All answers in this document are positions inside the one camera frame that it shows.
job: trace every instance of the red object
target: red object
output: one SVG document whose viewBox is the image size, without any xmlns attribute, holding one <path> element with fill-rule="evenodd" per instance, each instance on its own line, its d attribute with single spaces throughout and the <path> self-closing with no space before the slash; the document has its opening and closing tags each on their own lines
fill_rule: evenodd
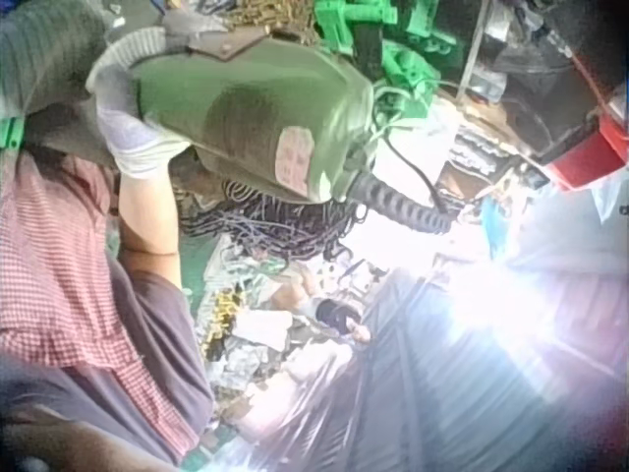
<svg viewBox="0 0 629 472">
<path fill-rule="evenodd" d="M 108 370 L 180 458 L 198 437 L 159 389 L 123 326 L 105 253 L 110 187 L 67 158 L 64 183 L 30 155 L 0 169 L 0 350 L 40 366 Z"/>
<path fill-rule="evenodd" d="M 627 163 L 627 138 L 609 117 L 601 116 L 599 129 L 568 150 L 547 168 L 564 190 L 588 185 Z"/>
</svg>

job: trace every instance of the striped fabric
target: striped fabric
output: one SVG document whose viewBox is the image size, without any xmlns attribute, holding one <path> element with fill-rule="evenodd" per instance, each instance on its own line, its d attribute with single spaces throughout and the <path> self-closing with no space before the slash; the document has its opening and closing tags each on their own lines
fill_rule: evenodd
<svg viewBox="0 0 629 472">
<path fill-rule="evenodd" d="M 105 255 L 111 179 L 66 158 L 44 179 L 23 152 L 0 189 L 0 349 L 48 367 L 110 370 L 180 457 L 198 439 L 159 389 L 122 325 Z"/>
</svg>

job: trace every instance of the person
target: person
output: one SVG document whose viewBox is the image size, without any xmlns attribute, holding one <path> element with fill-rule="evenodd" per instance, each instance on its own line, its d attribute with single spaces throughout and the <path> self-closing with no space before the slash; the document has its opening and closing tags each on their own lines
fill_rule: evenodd
<svg viewBox="0 0 629 472">
<path fill-rule="evenodd" d="M 302 264 L 293 264 L 299 280 L 282 284 L 271 296 L 271 307 L 286 310 L 294 315 L 304 315 L 335 329 L 341 336 L 349 336 L 361 344 L 372 340 L 370 330 L 362 324 L 361 316 L 354 307 L 332 298 L 324 297 L 313 273 Z"/>
<path fill-rule="evenodd" d="M 136 92 L 119 67 L 96 79 L 117 258 L 111 173 L 40 148 L 3 161 L 0 470 L 177 470 L 212 417 L 168 173 L 189 144 L 143 123 Z"/>
</svg>

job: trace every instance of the red and white label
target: red and white label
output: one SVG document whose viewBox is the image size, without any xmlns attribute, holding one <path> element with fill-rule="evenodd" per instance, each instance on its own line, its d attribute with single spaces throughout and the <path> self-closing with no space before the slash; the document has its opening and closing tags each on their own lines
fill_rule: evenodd
<svg viewBox="0 0 629 472">
<path fill-rule="evenodd" d="M 308 169 L 315 150 L 311 130 L 289 126 L 282 130 L 275 152 L 275 178 L 284 187 L 308 196 Z"/>
</svg>

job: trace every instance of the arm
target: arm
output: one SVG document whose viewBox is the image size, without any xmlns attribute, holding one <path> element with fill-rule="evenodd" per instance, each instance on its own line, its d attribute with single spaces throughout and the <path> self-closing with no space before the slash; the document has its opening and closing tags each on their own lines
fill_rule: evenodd
<svg viewBox="0 0 629 472">
<path fill-rule="evenodd" d="M 129 273 L 156 273 L 181 288 L 179 228 L 168 167 L 149 179 L 122 176 L 120 262 Z"/>
</svg>

